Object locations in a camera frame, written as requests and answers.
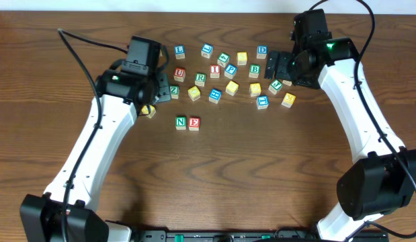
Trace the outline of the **red E block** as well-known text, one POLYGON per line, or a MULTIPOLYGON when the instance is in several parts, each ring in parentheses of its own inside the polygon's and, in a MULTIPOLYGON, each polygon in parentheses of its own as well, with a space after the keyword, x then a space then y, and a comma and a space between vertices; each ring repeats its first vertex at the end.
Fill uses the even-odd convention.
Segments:
POLYGON ((197 131, 200 129, 200 118, 191 117, 188 123, 189 130, 197 131))

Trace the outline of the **red U block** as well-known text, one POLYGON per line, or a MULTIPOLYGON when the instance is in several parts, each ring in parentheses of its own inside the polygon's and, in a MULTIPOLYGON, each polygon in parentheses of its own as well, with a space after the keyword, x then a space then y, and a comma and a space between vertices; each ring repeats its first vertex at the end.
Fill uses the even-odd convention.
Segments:
POLYGON ((184 68, 175 68, 173 78, 175 81, 184 82, 186 71, 184 68))

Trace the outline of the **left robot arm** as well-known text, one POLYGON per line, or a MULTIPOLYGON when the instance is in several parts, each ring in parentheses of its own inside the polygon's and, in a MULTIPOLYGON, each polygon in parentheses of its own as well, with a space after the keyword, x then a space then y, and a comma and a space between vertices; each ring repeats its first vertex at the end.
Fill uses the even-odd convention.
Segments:
POLYGON ((101 189, 127 132, 139 116, 171 99, 166 46, 133 36, 118 59, 97 78, 89 116, 62 169, 43 195, 28 194, 19 215, 28 241, 135 241, 137 232, 100 218, 101 189))

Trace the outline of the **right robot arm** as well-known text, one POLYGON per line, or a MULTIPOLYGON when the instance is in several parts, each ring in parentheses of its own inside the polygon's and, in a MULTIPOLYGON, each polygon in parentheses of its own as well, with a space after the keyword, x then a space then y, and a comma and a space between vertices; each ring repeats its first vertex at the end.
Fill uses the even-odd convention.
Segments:
POLYGON ((392 131, 349 38, 334 38, 325 12, 311 7, 294 17, 290 52, 271 51, 265 77, 323 90, 347 136, 352 167, 338 180, 338 202, 317 223, 322 241, 350 241, 377 220, 416 197, 416 149, 392 131))

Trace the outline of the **green N block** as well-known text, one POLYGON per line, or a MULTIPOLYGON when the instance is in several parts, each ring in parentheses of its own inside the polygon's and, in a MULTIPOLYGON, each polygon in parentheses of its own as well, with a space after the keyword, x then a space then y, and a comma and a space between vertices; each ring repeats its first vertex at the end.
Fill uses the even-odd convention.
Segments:
POLYGON ((185 116, 178 116, 175 118, 175 128, 177 130, 185 130, 187 128, 187 119, 185 116))

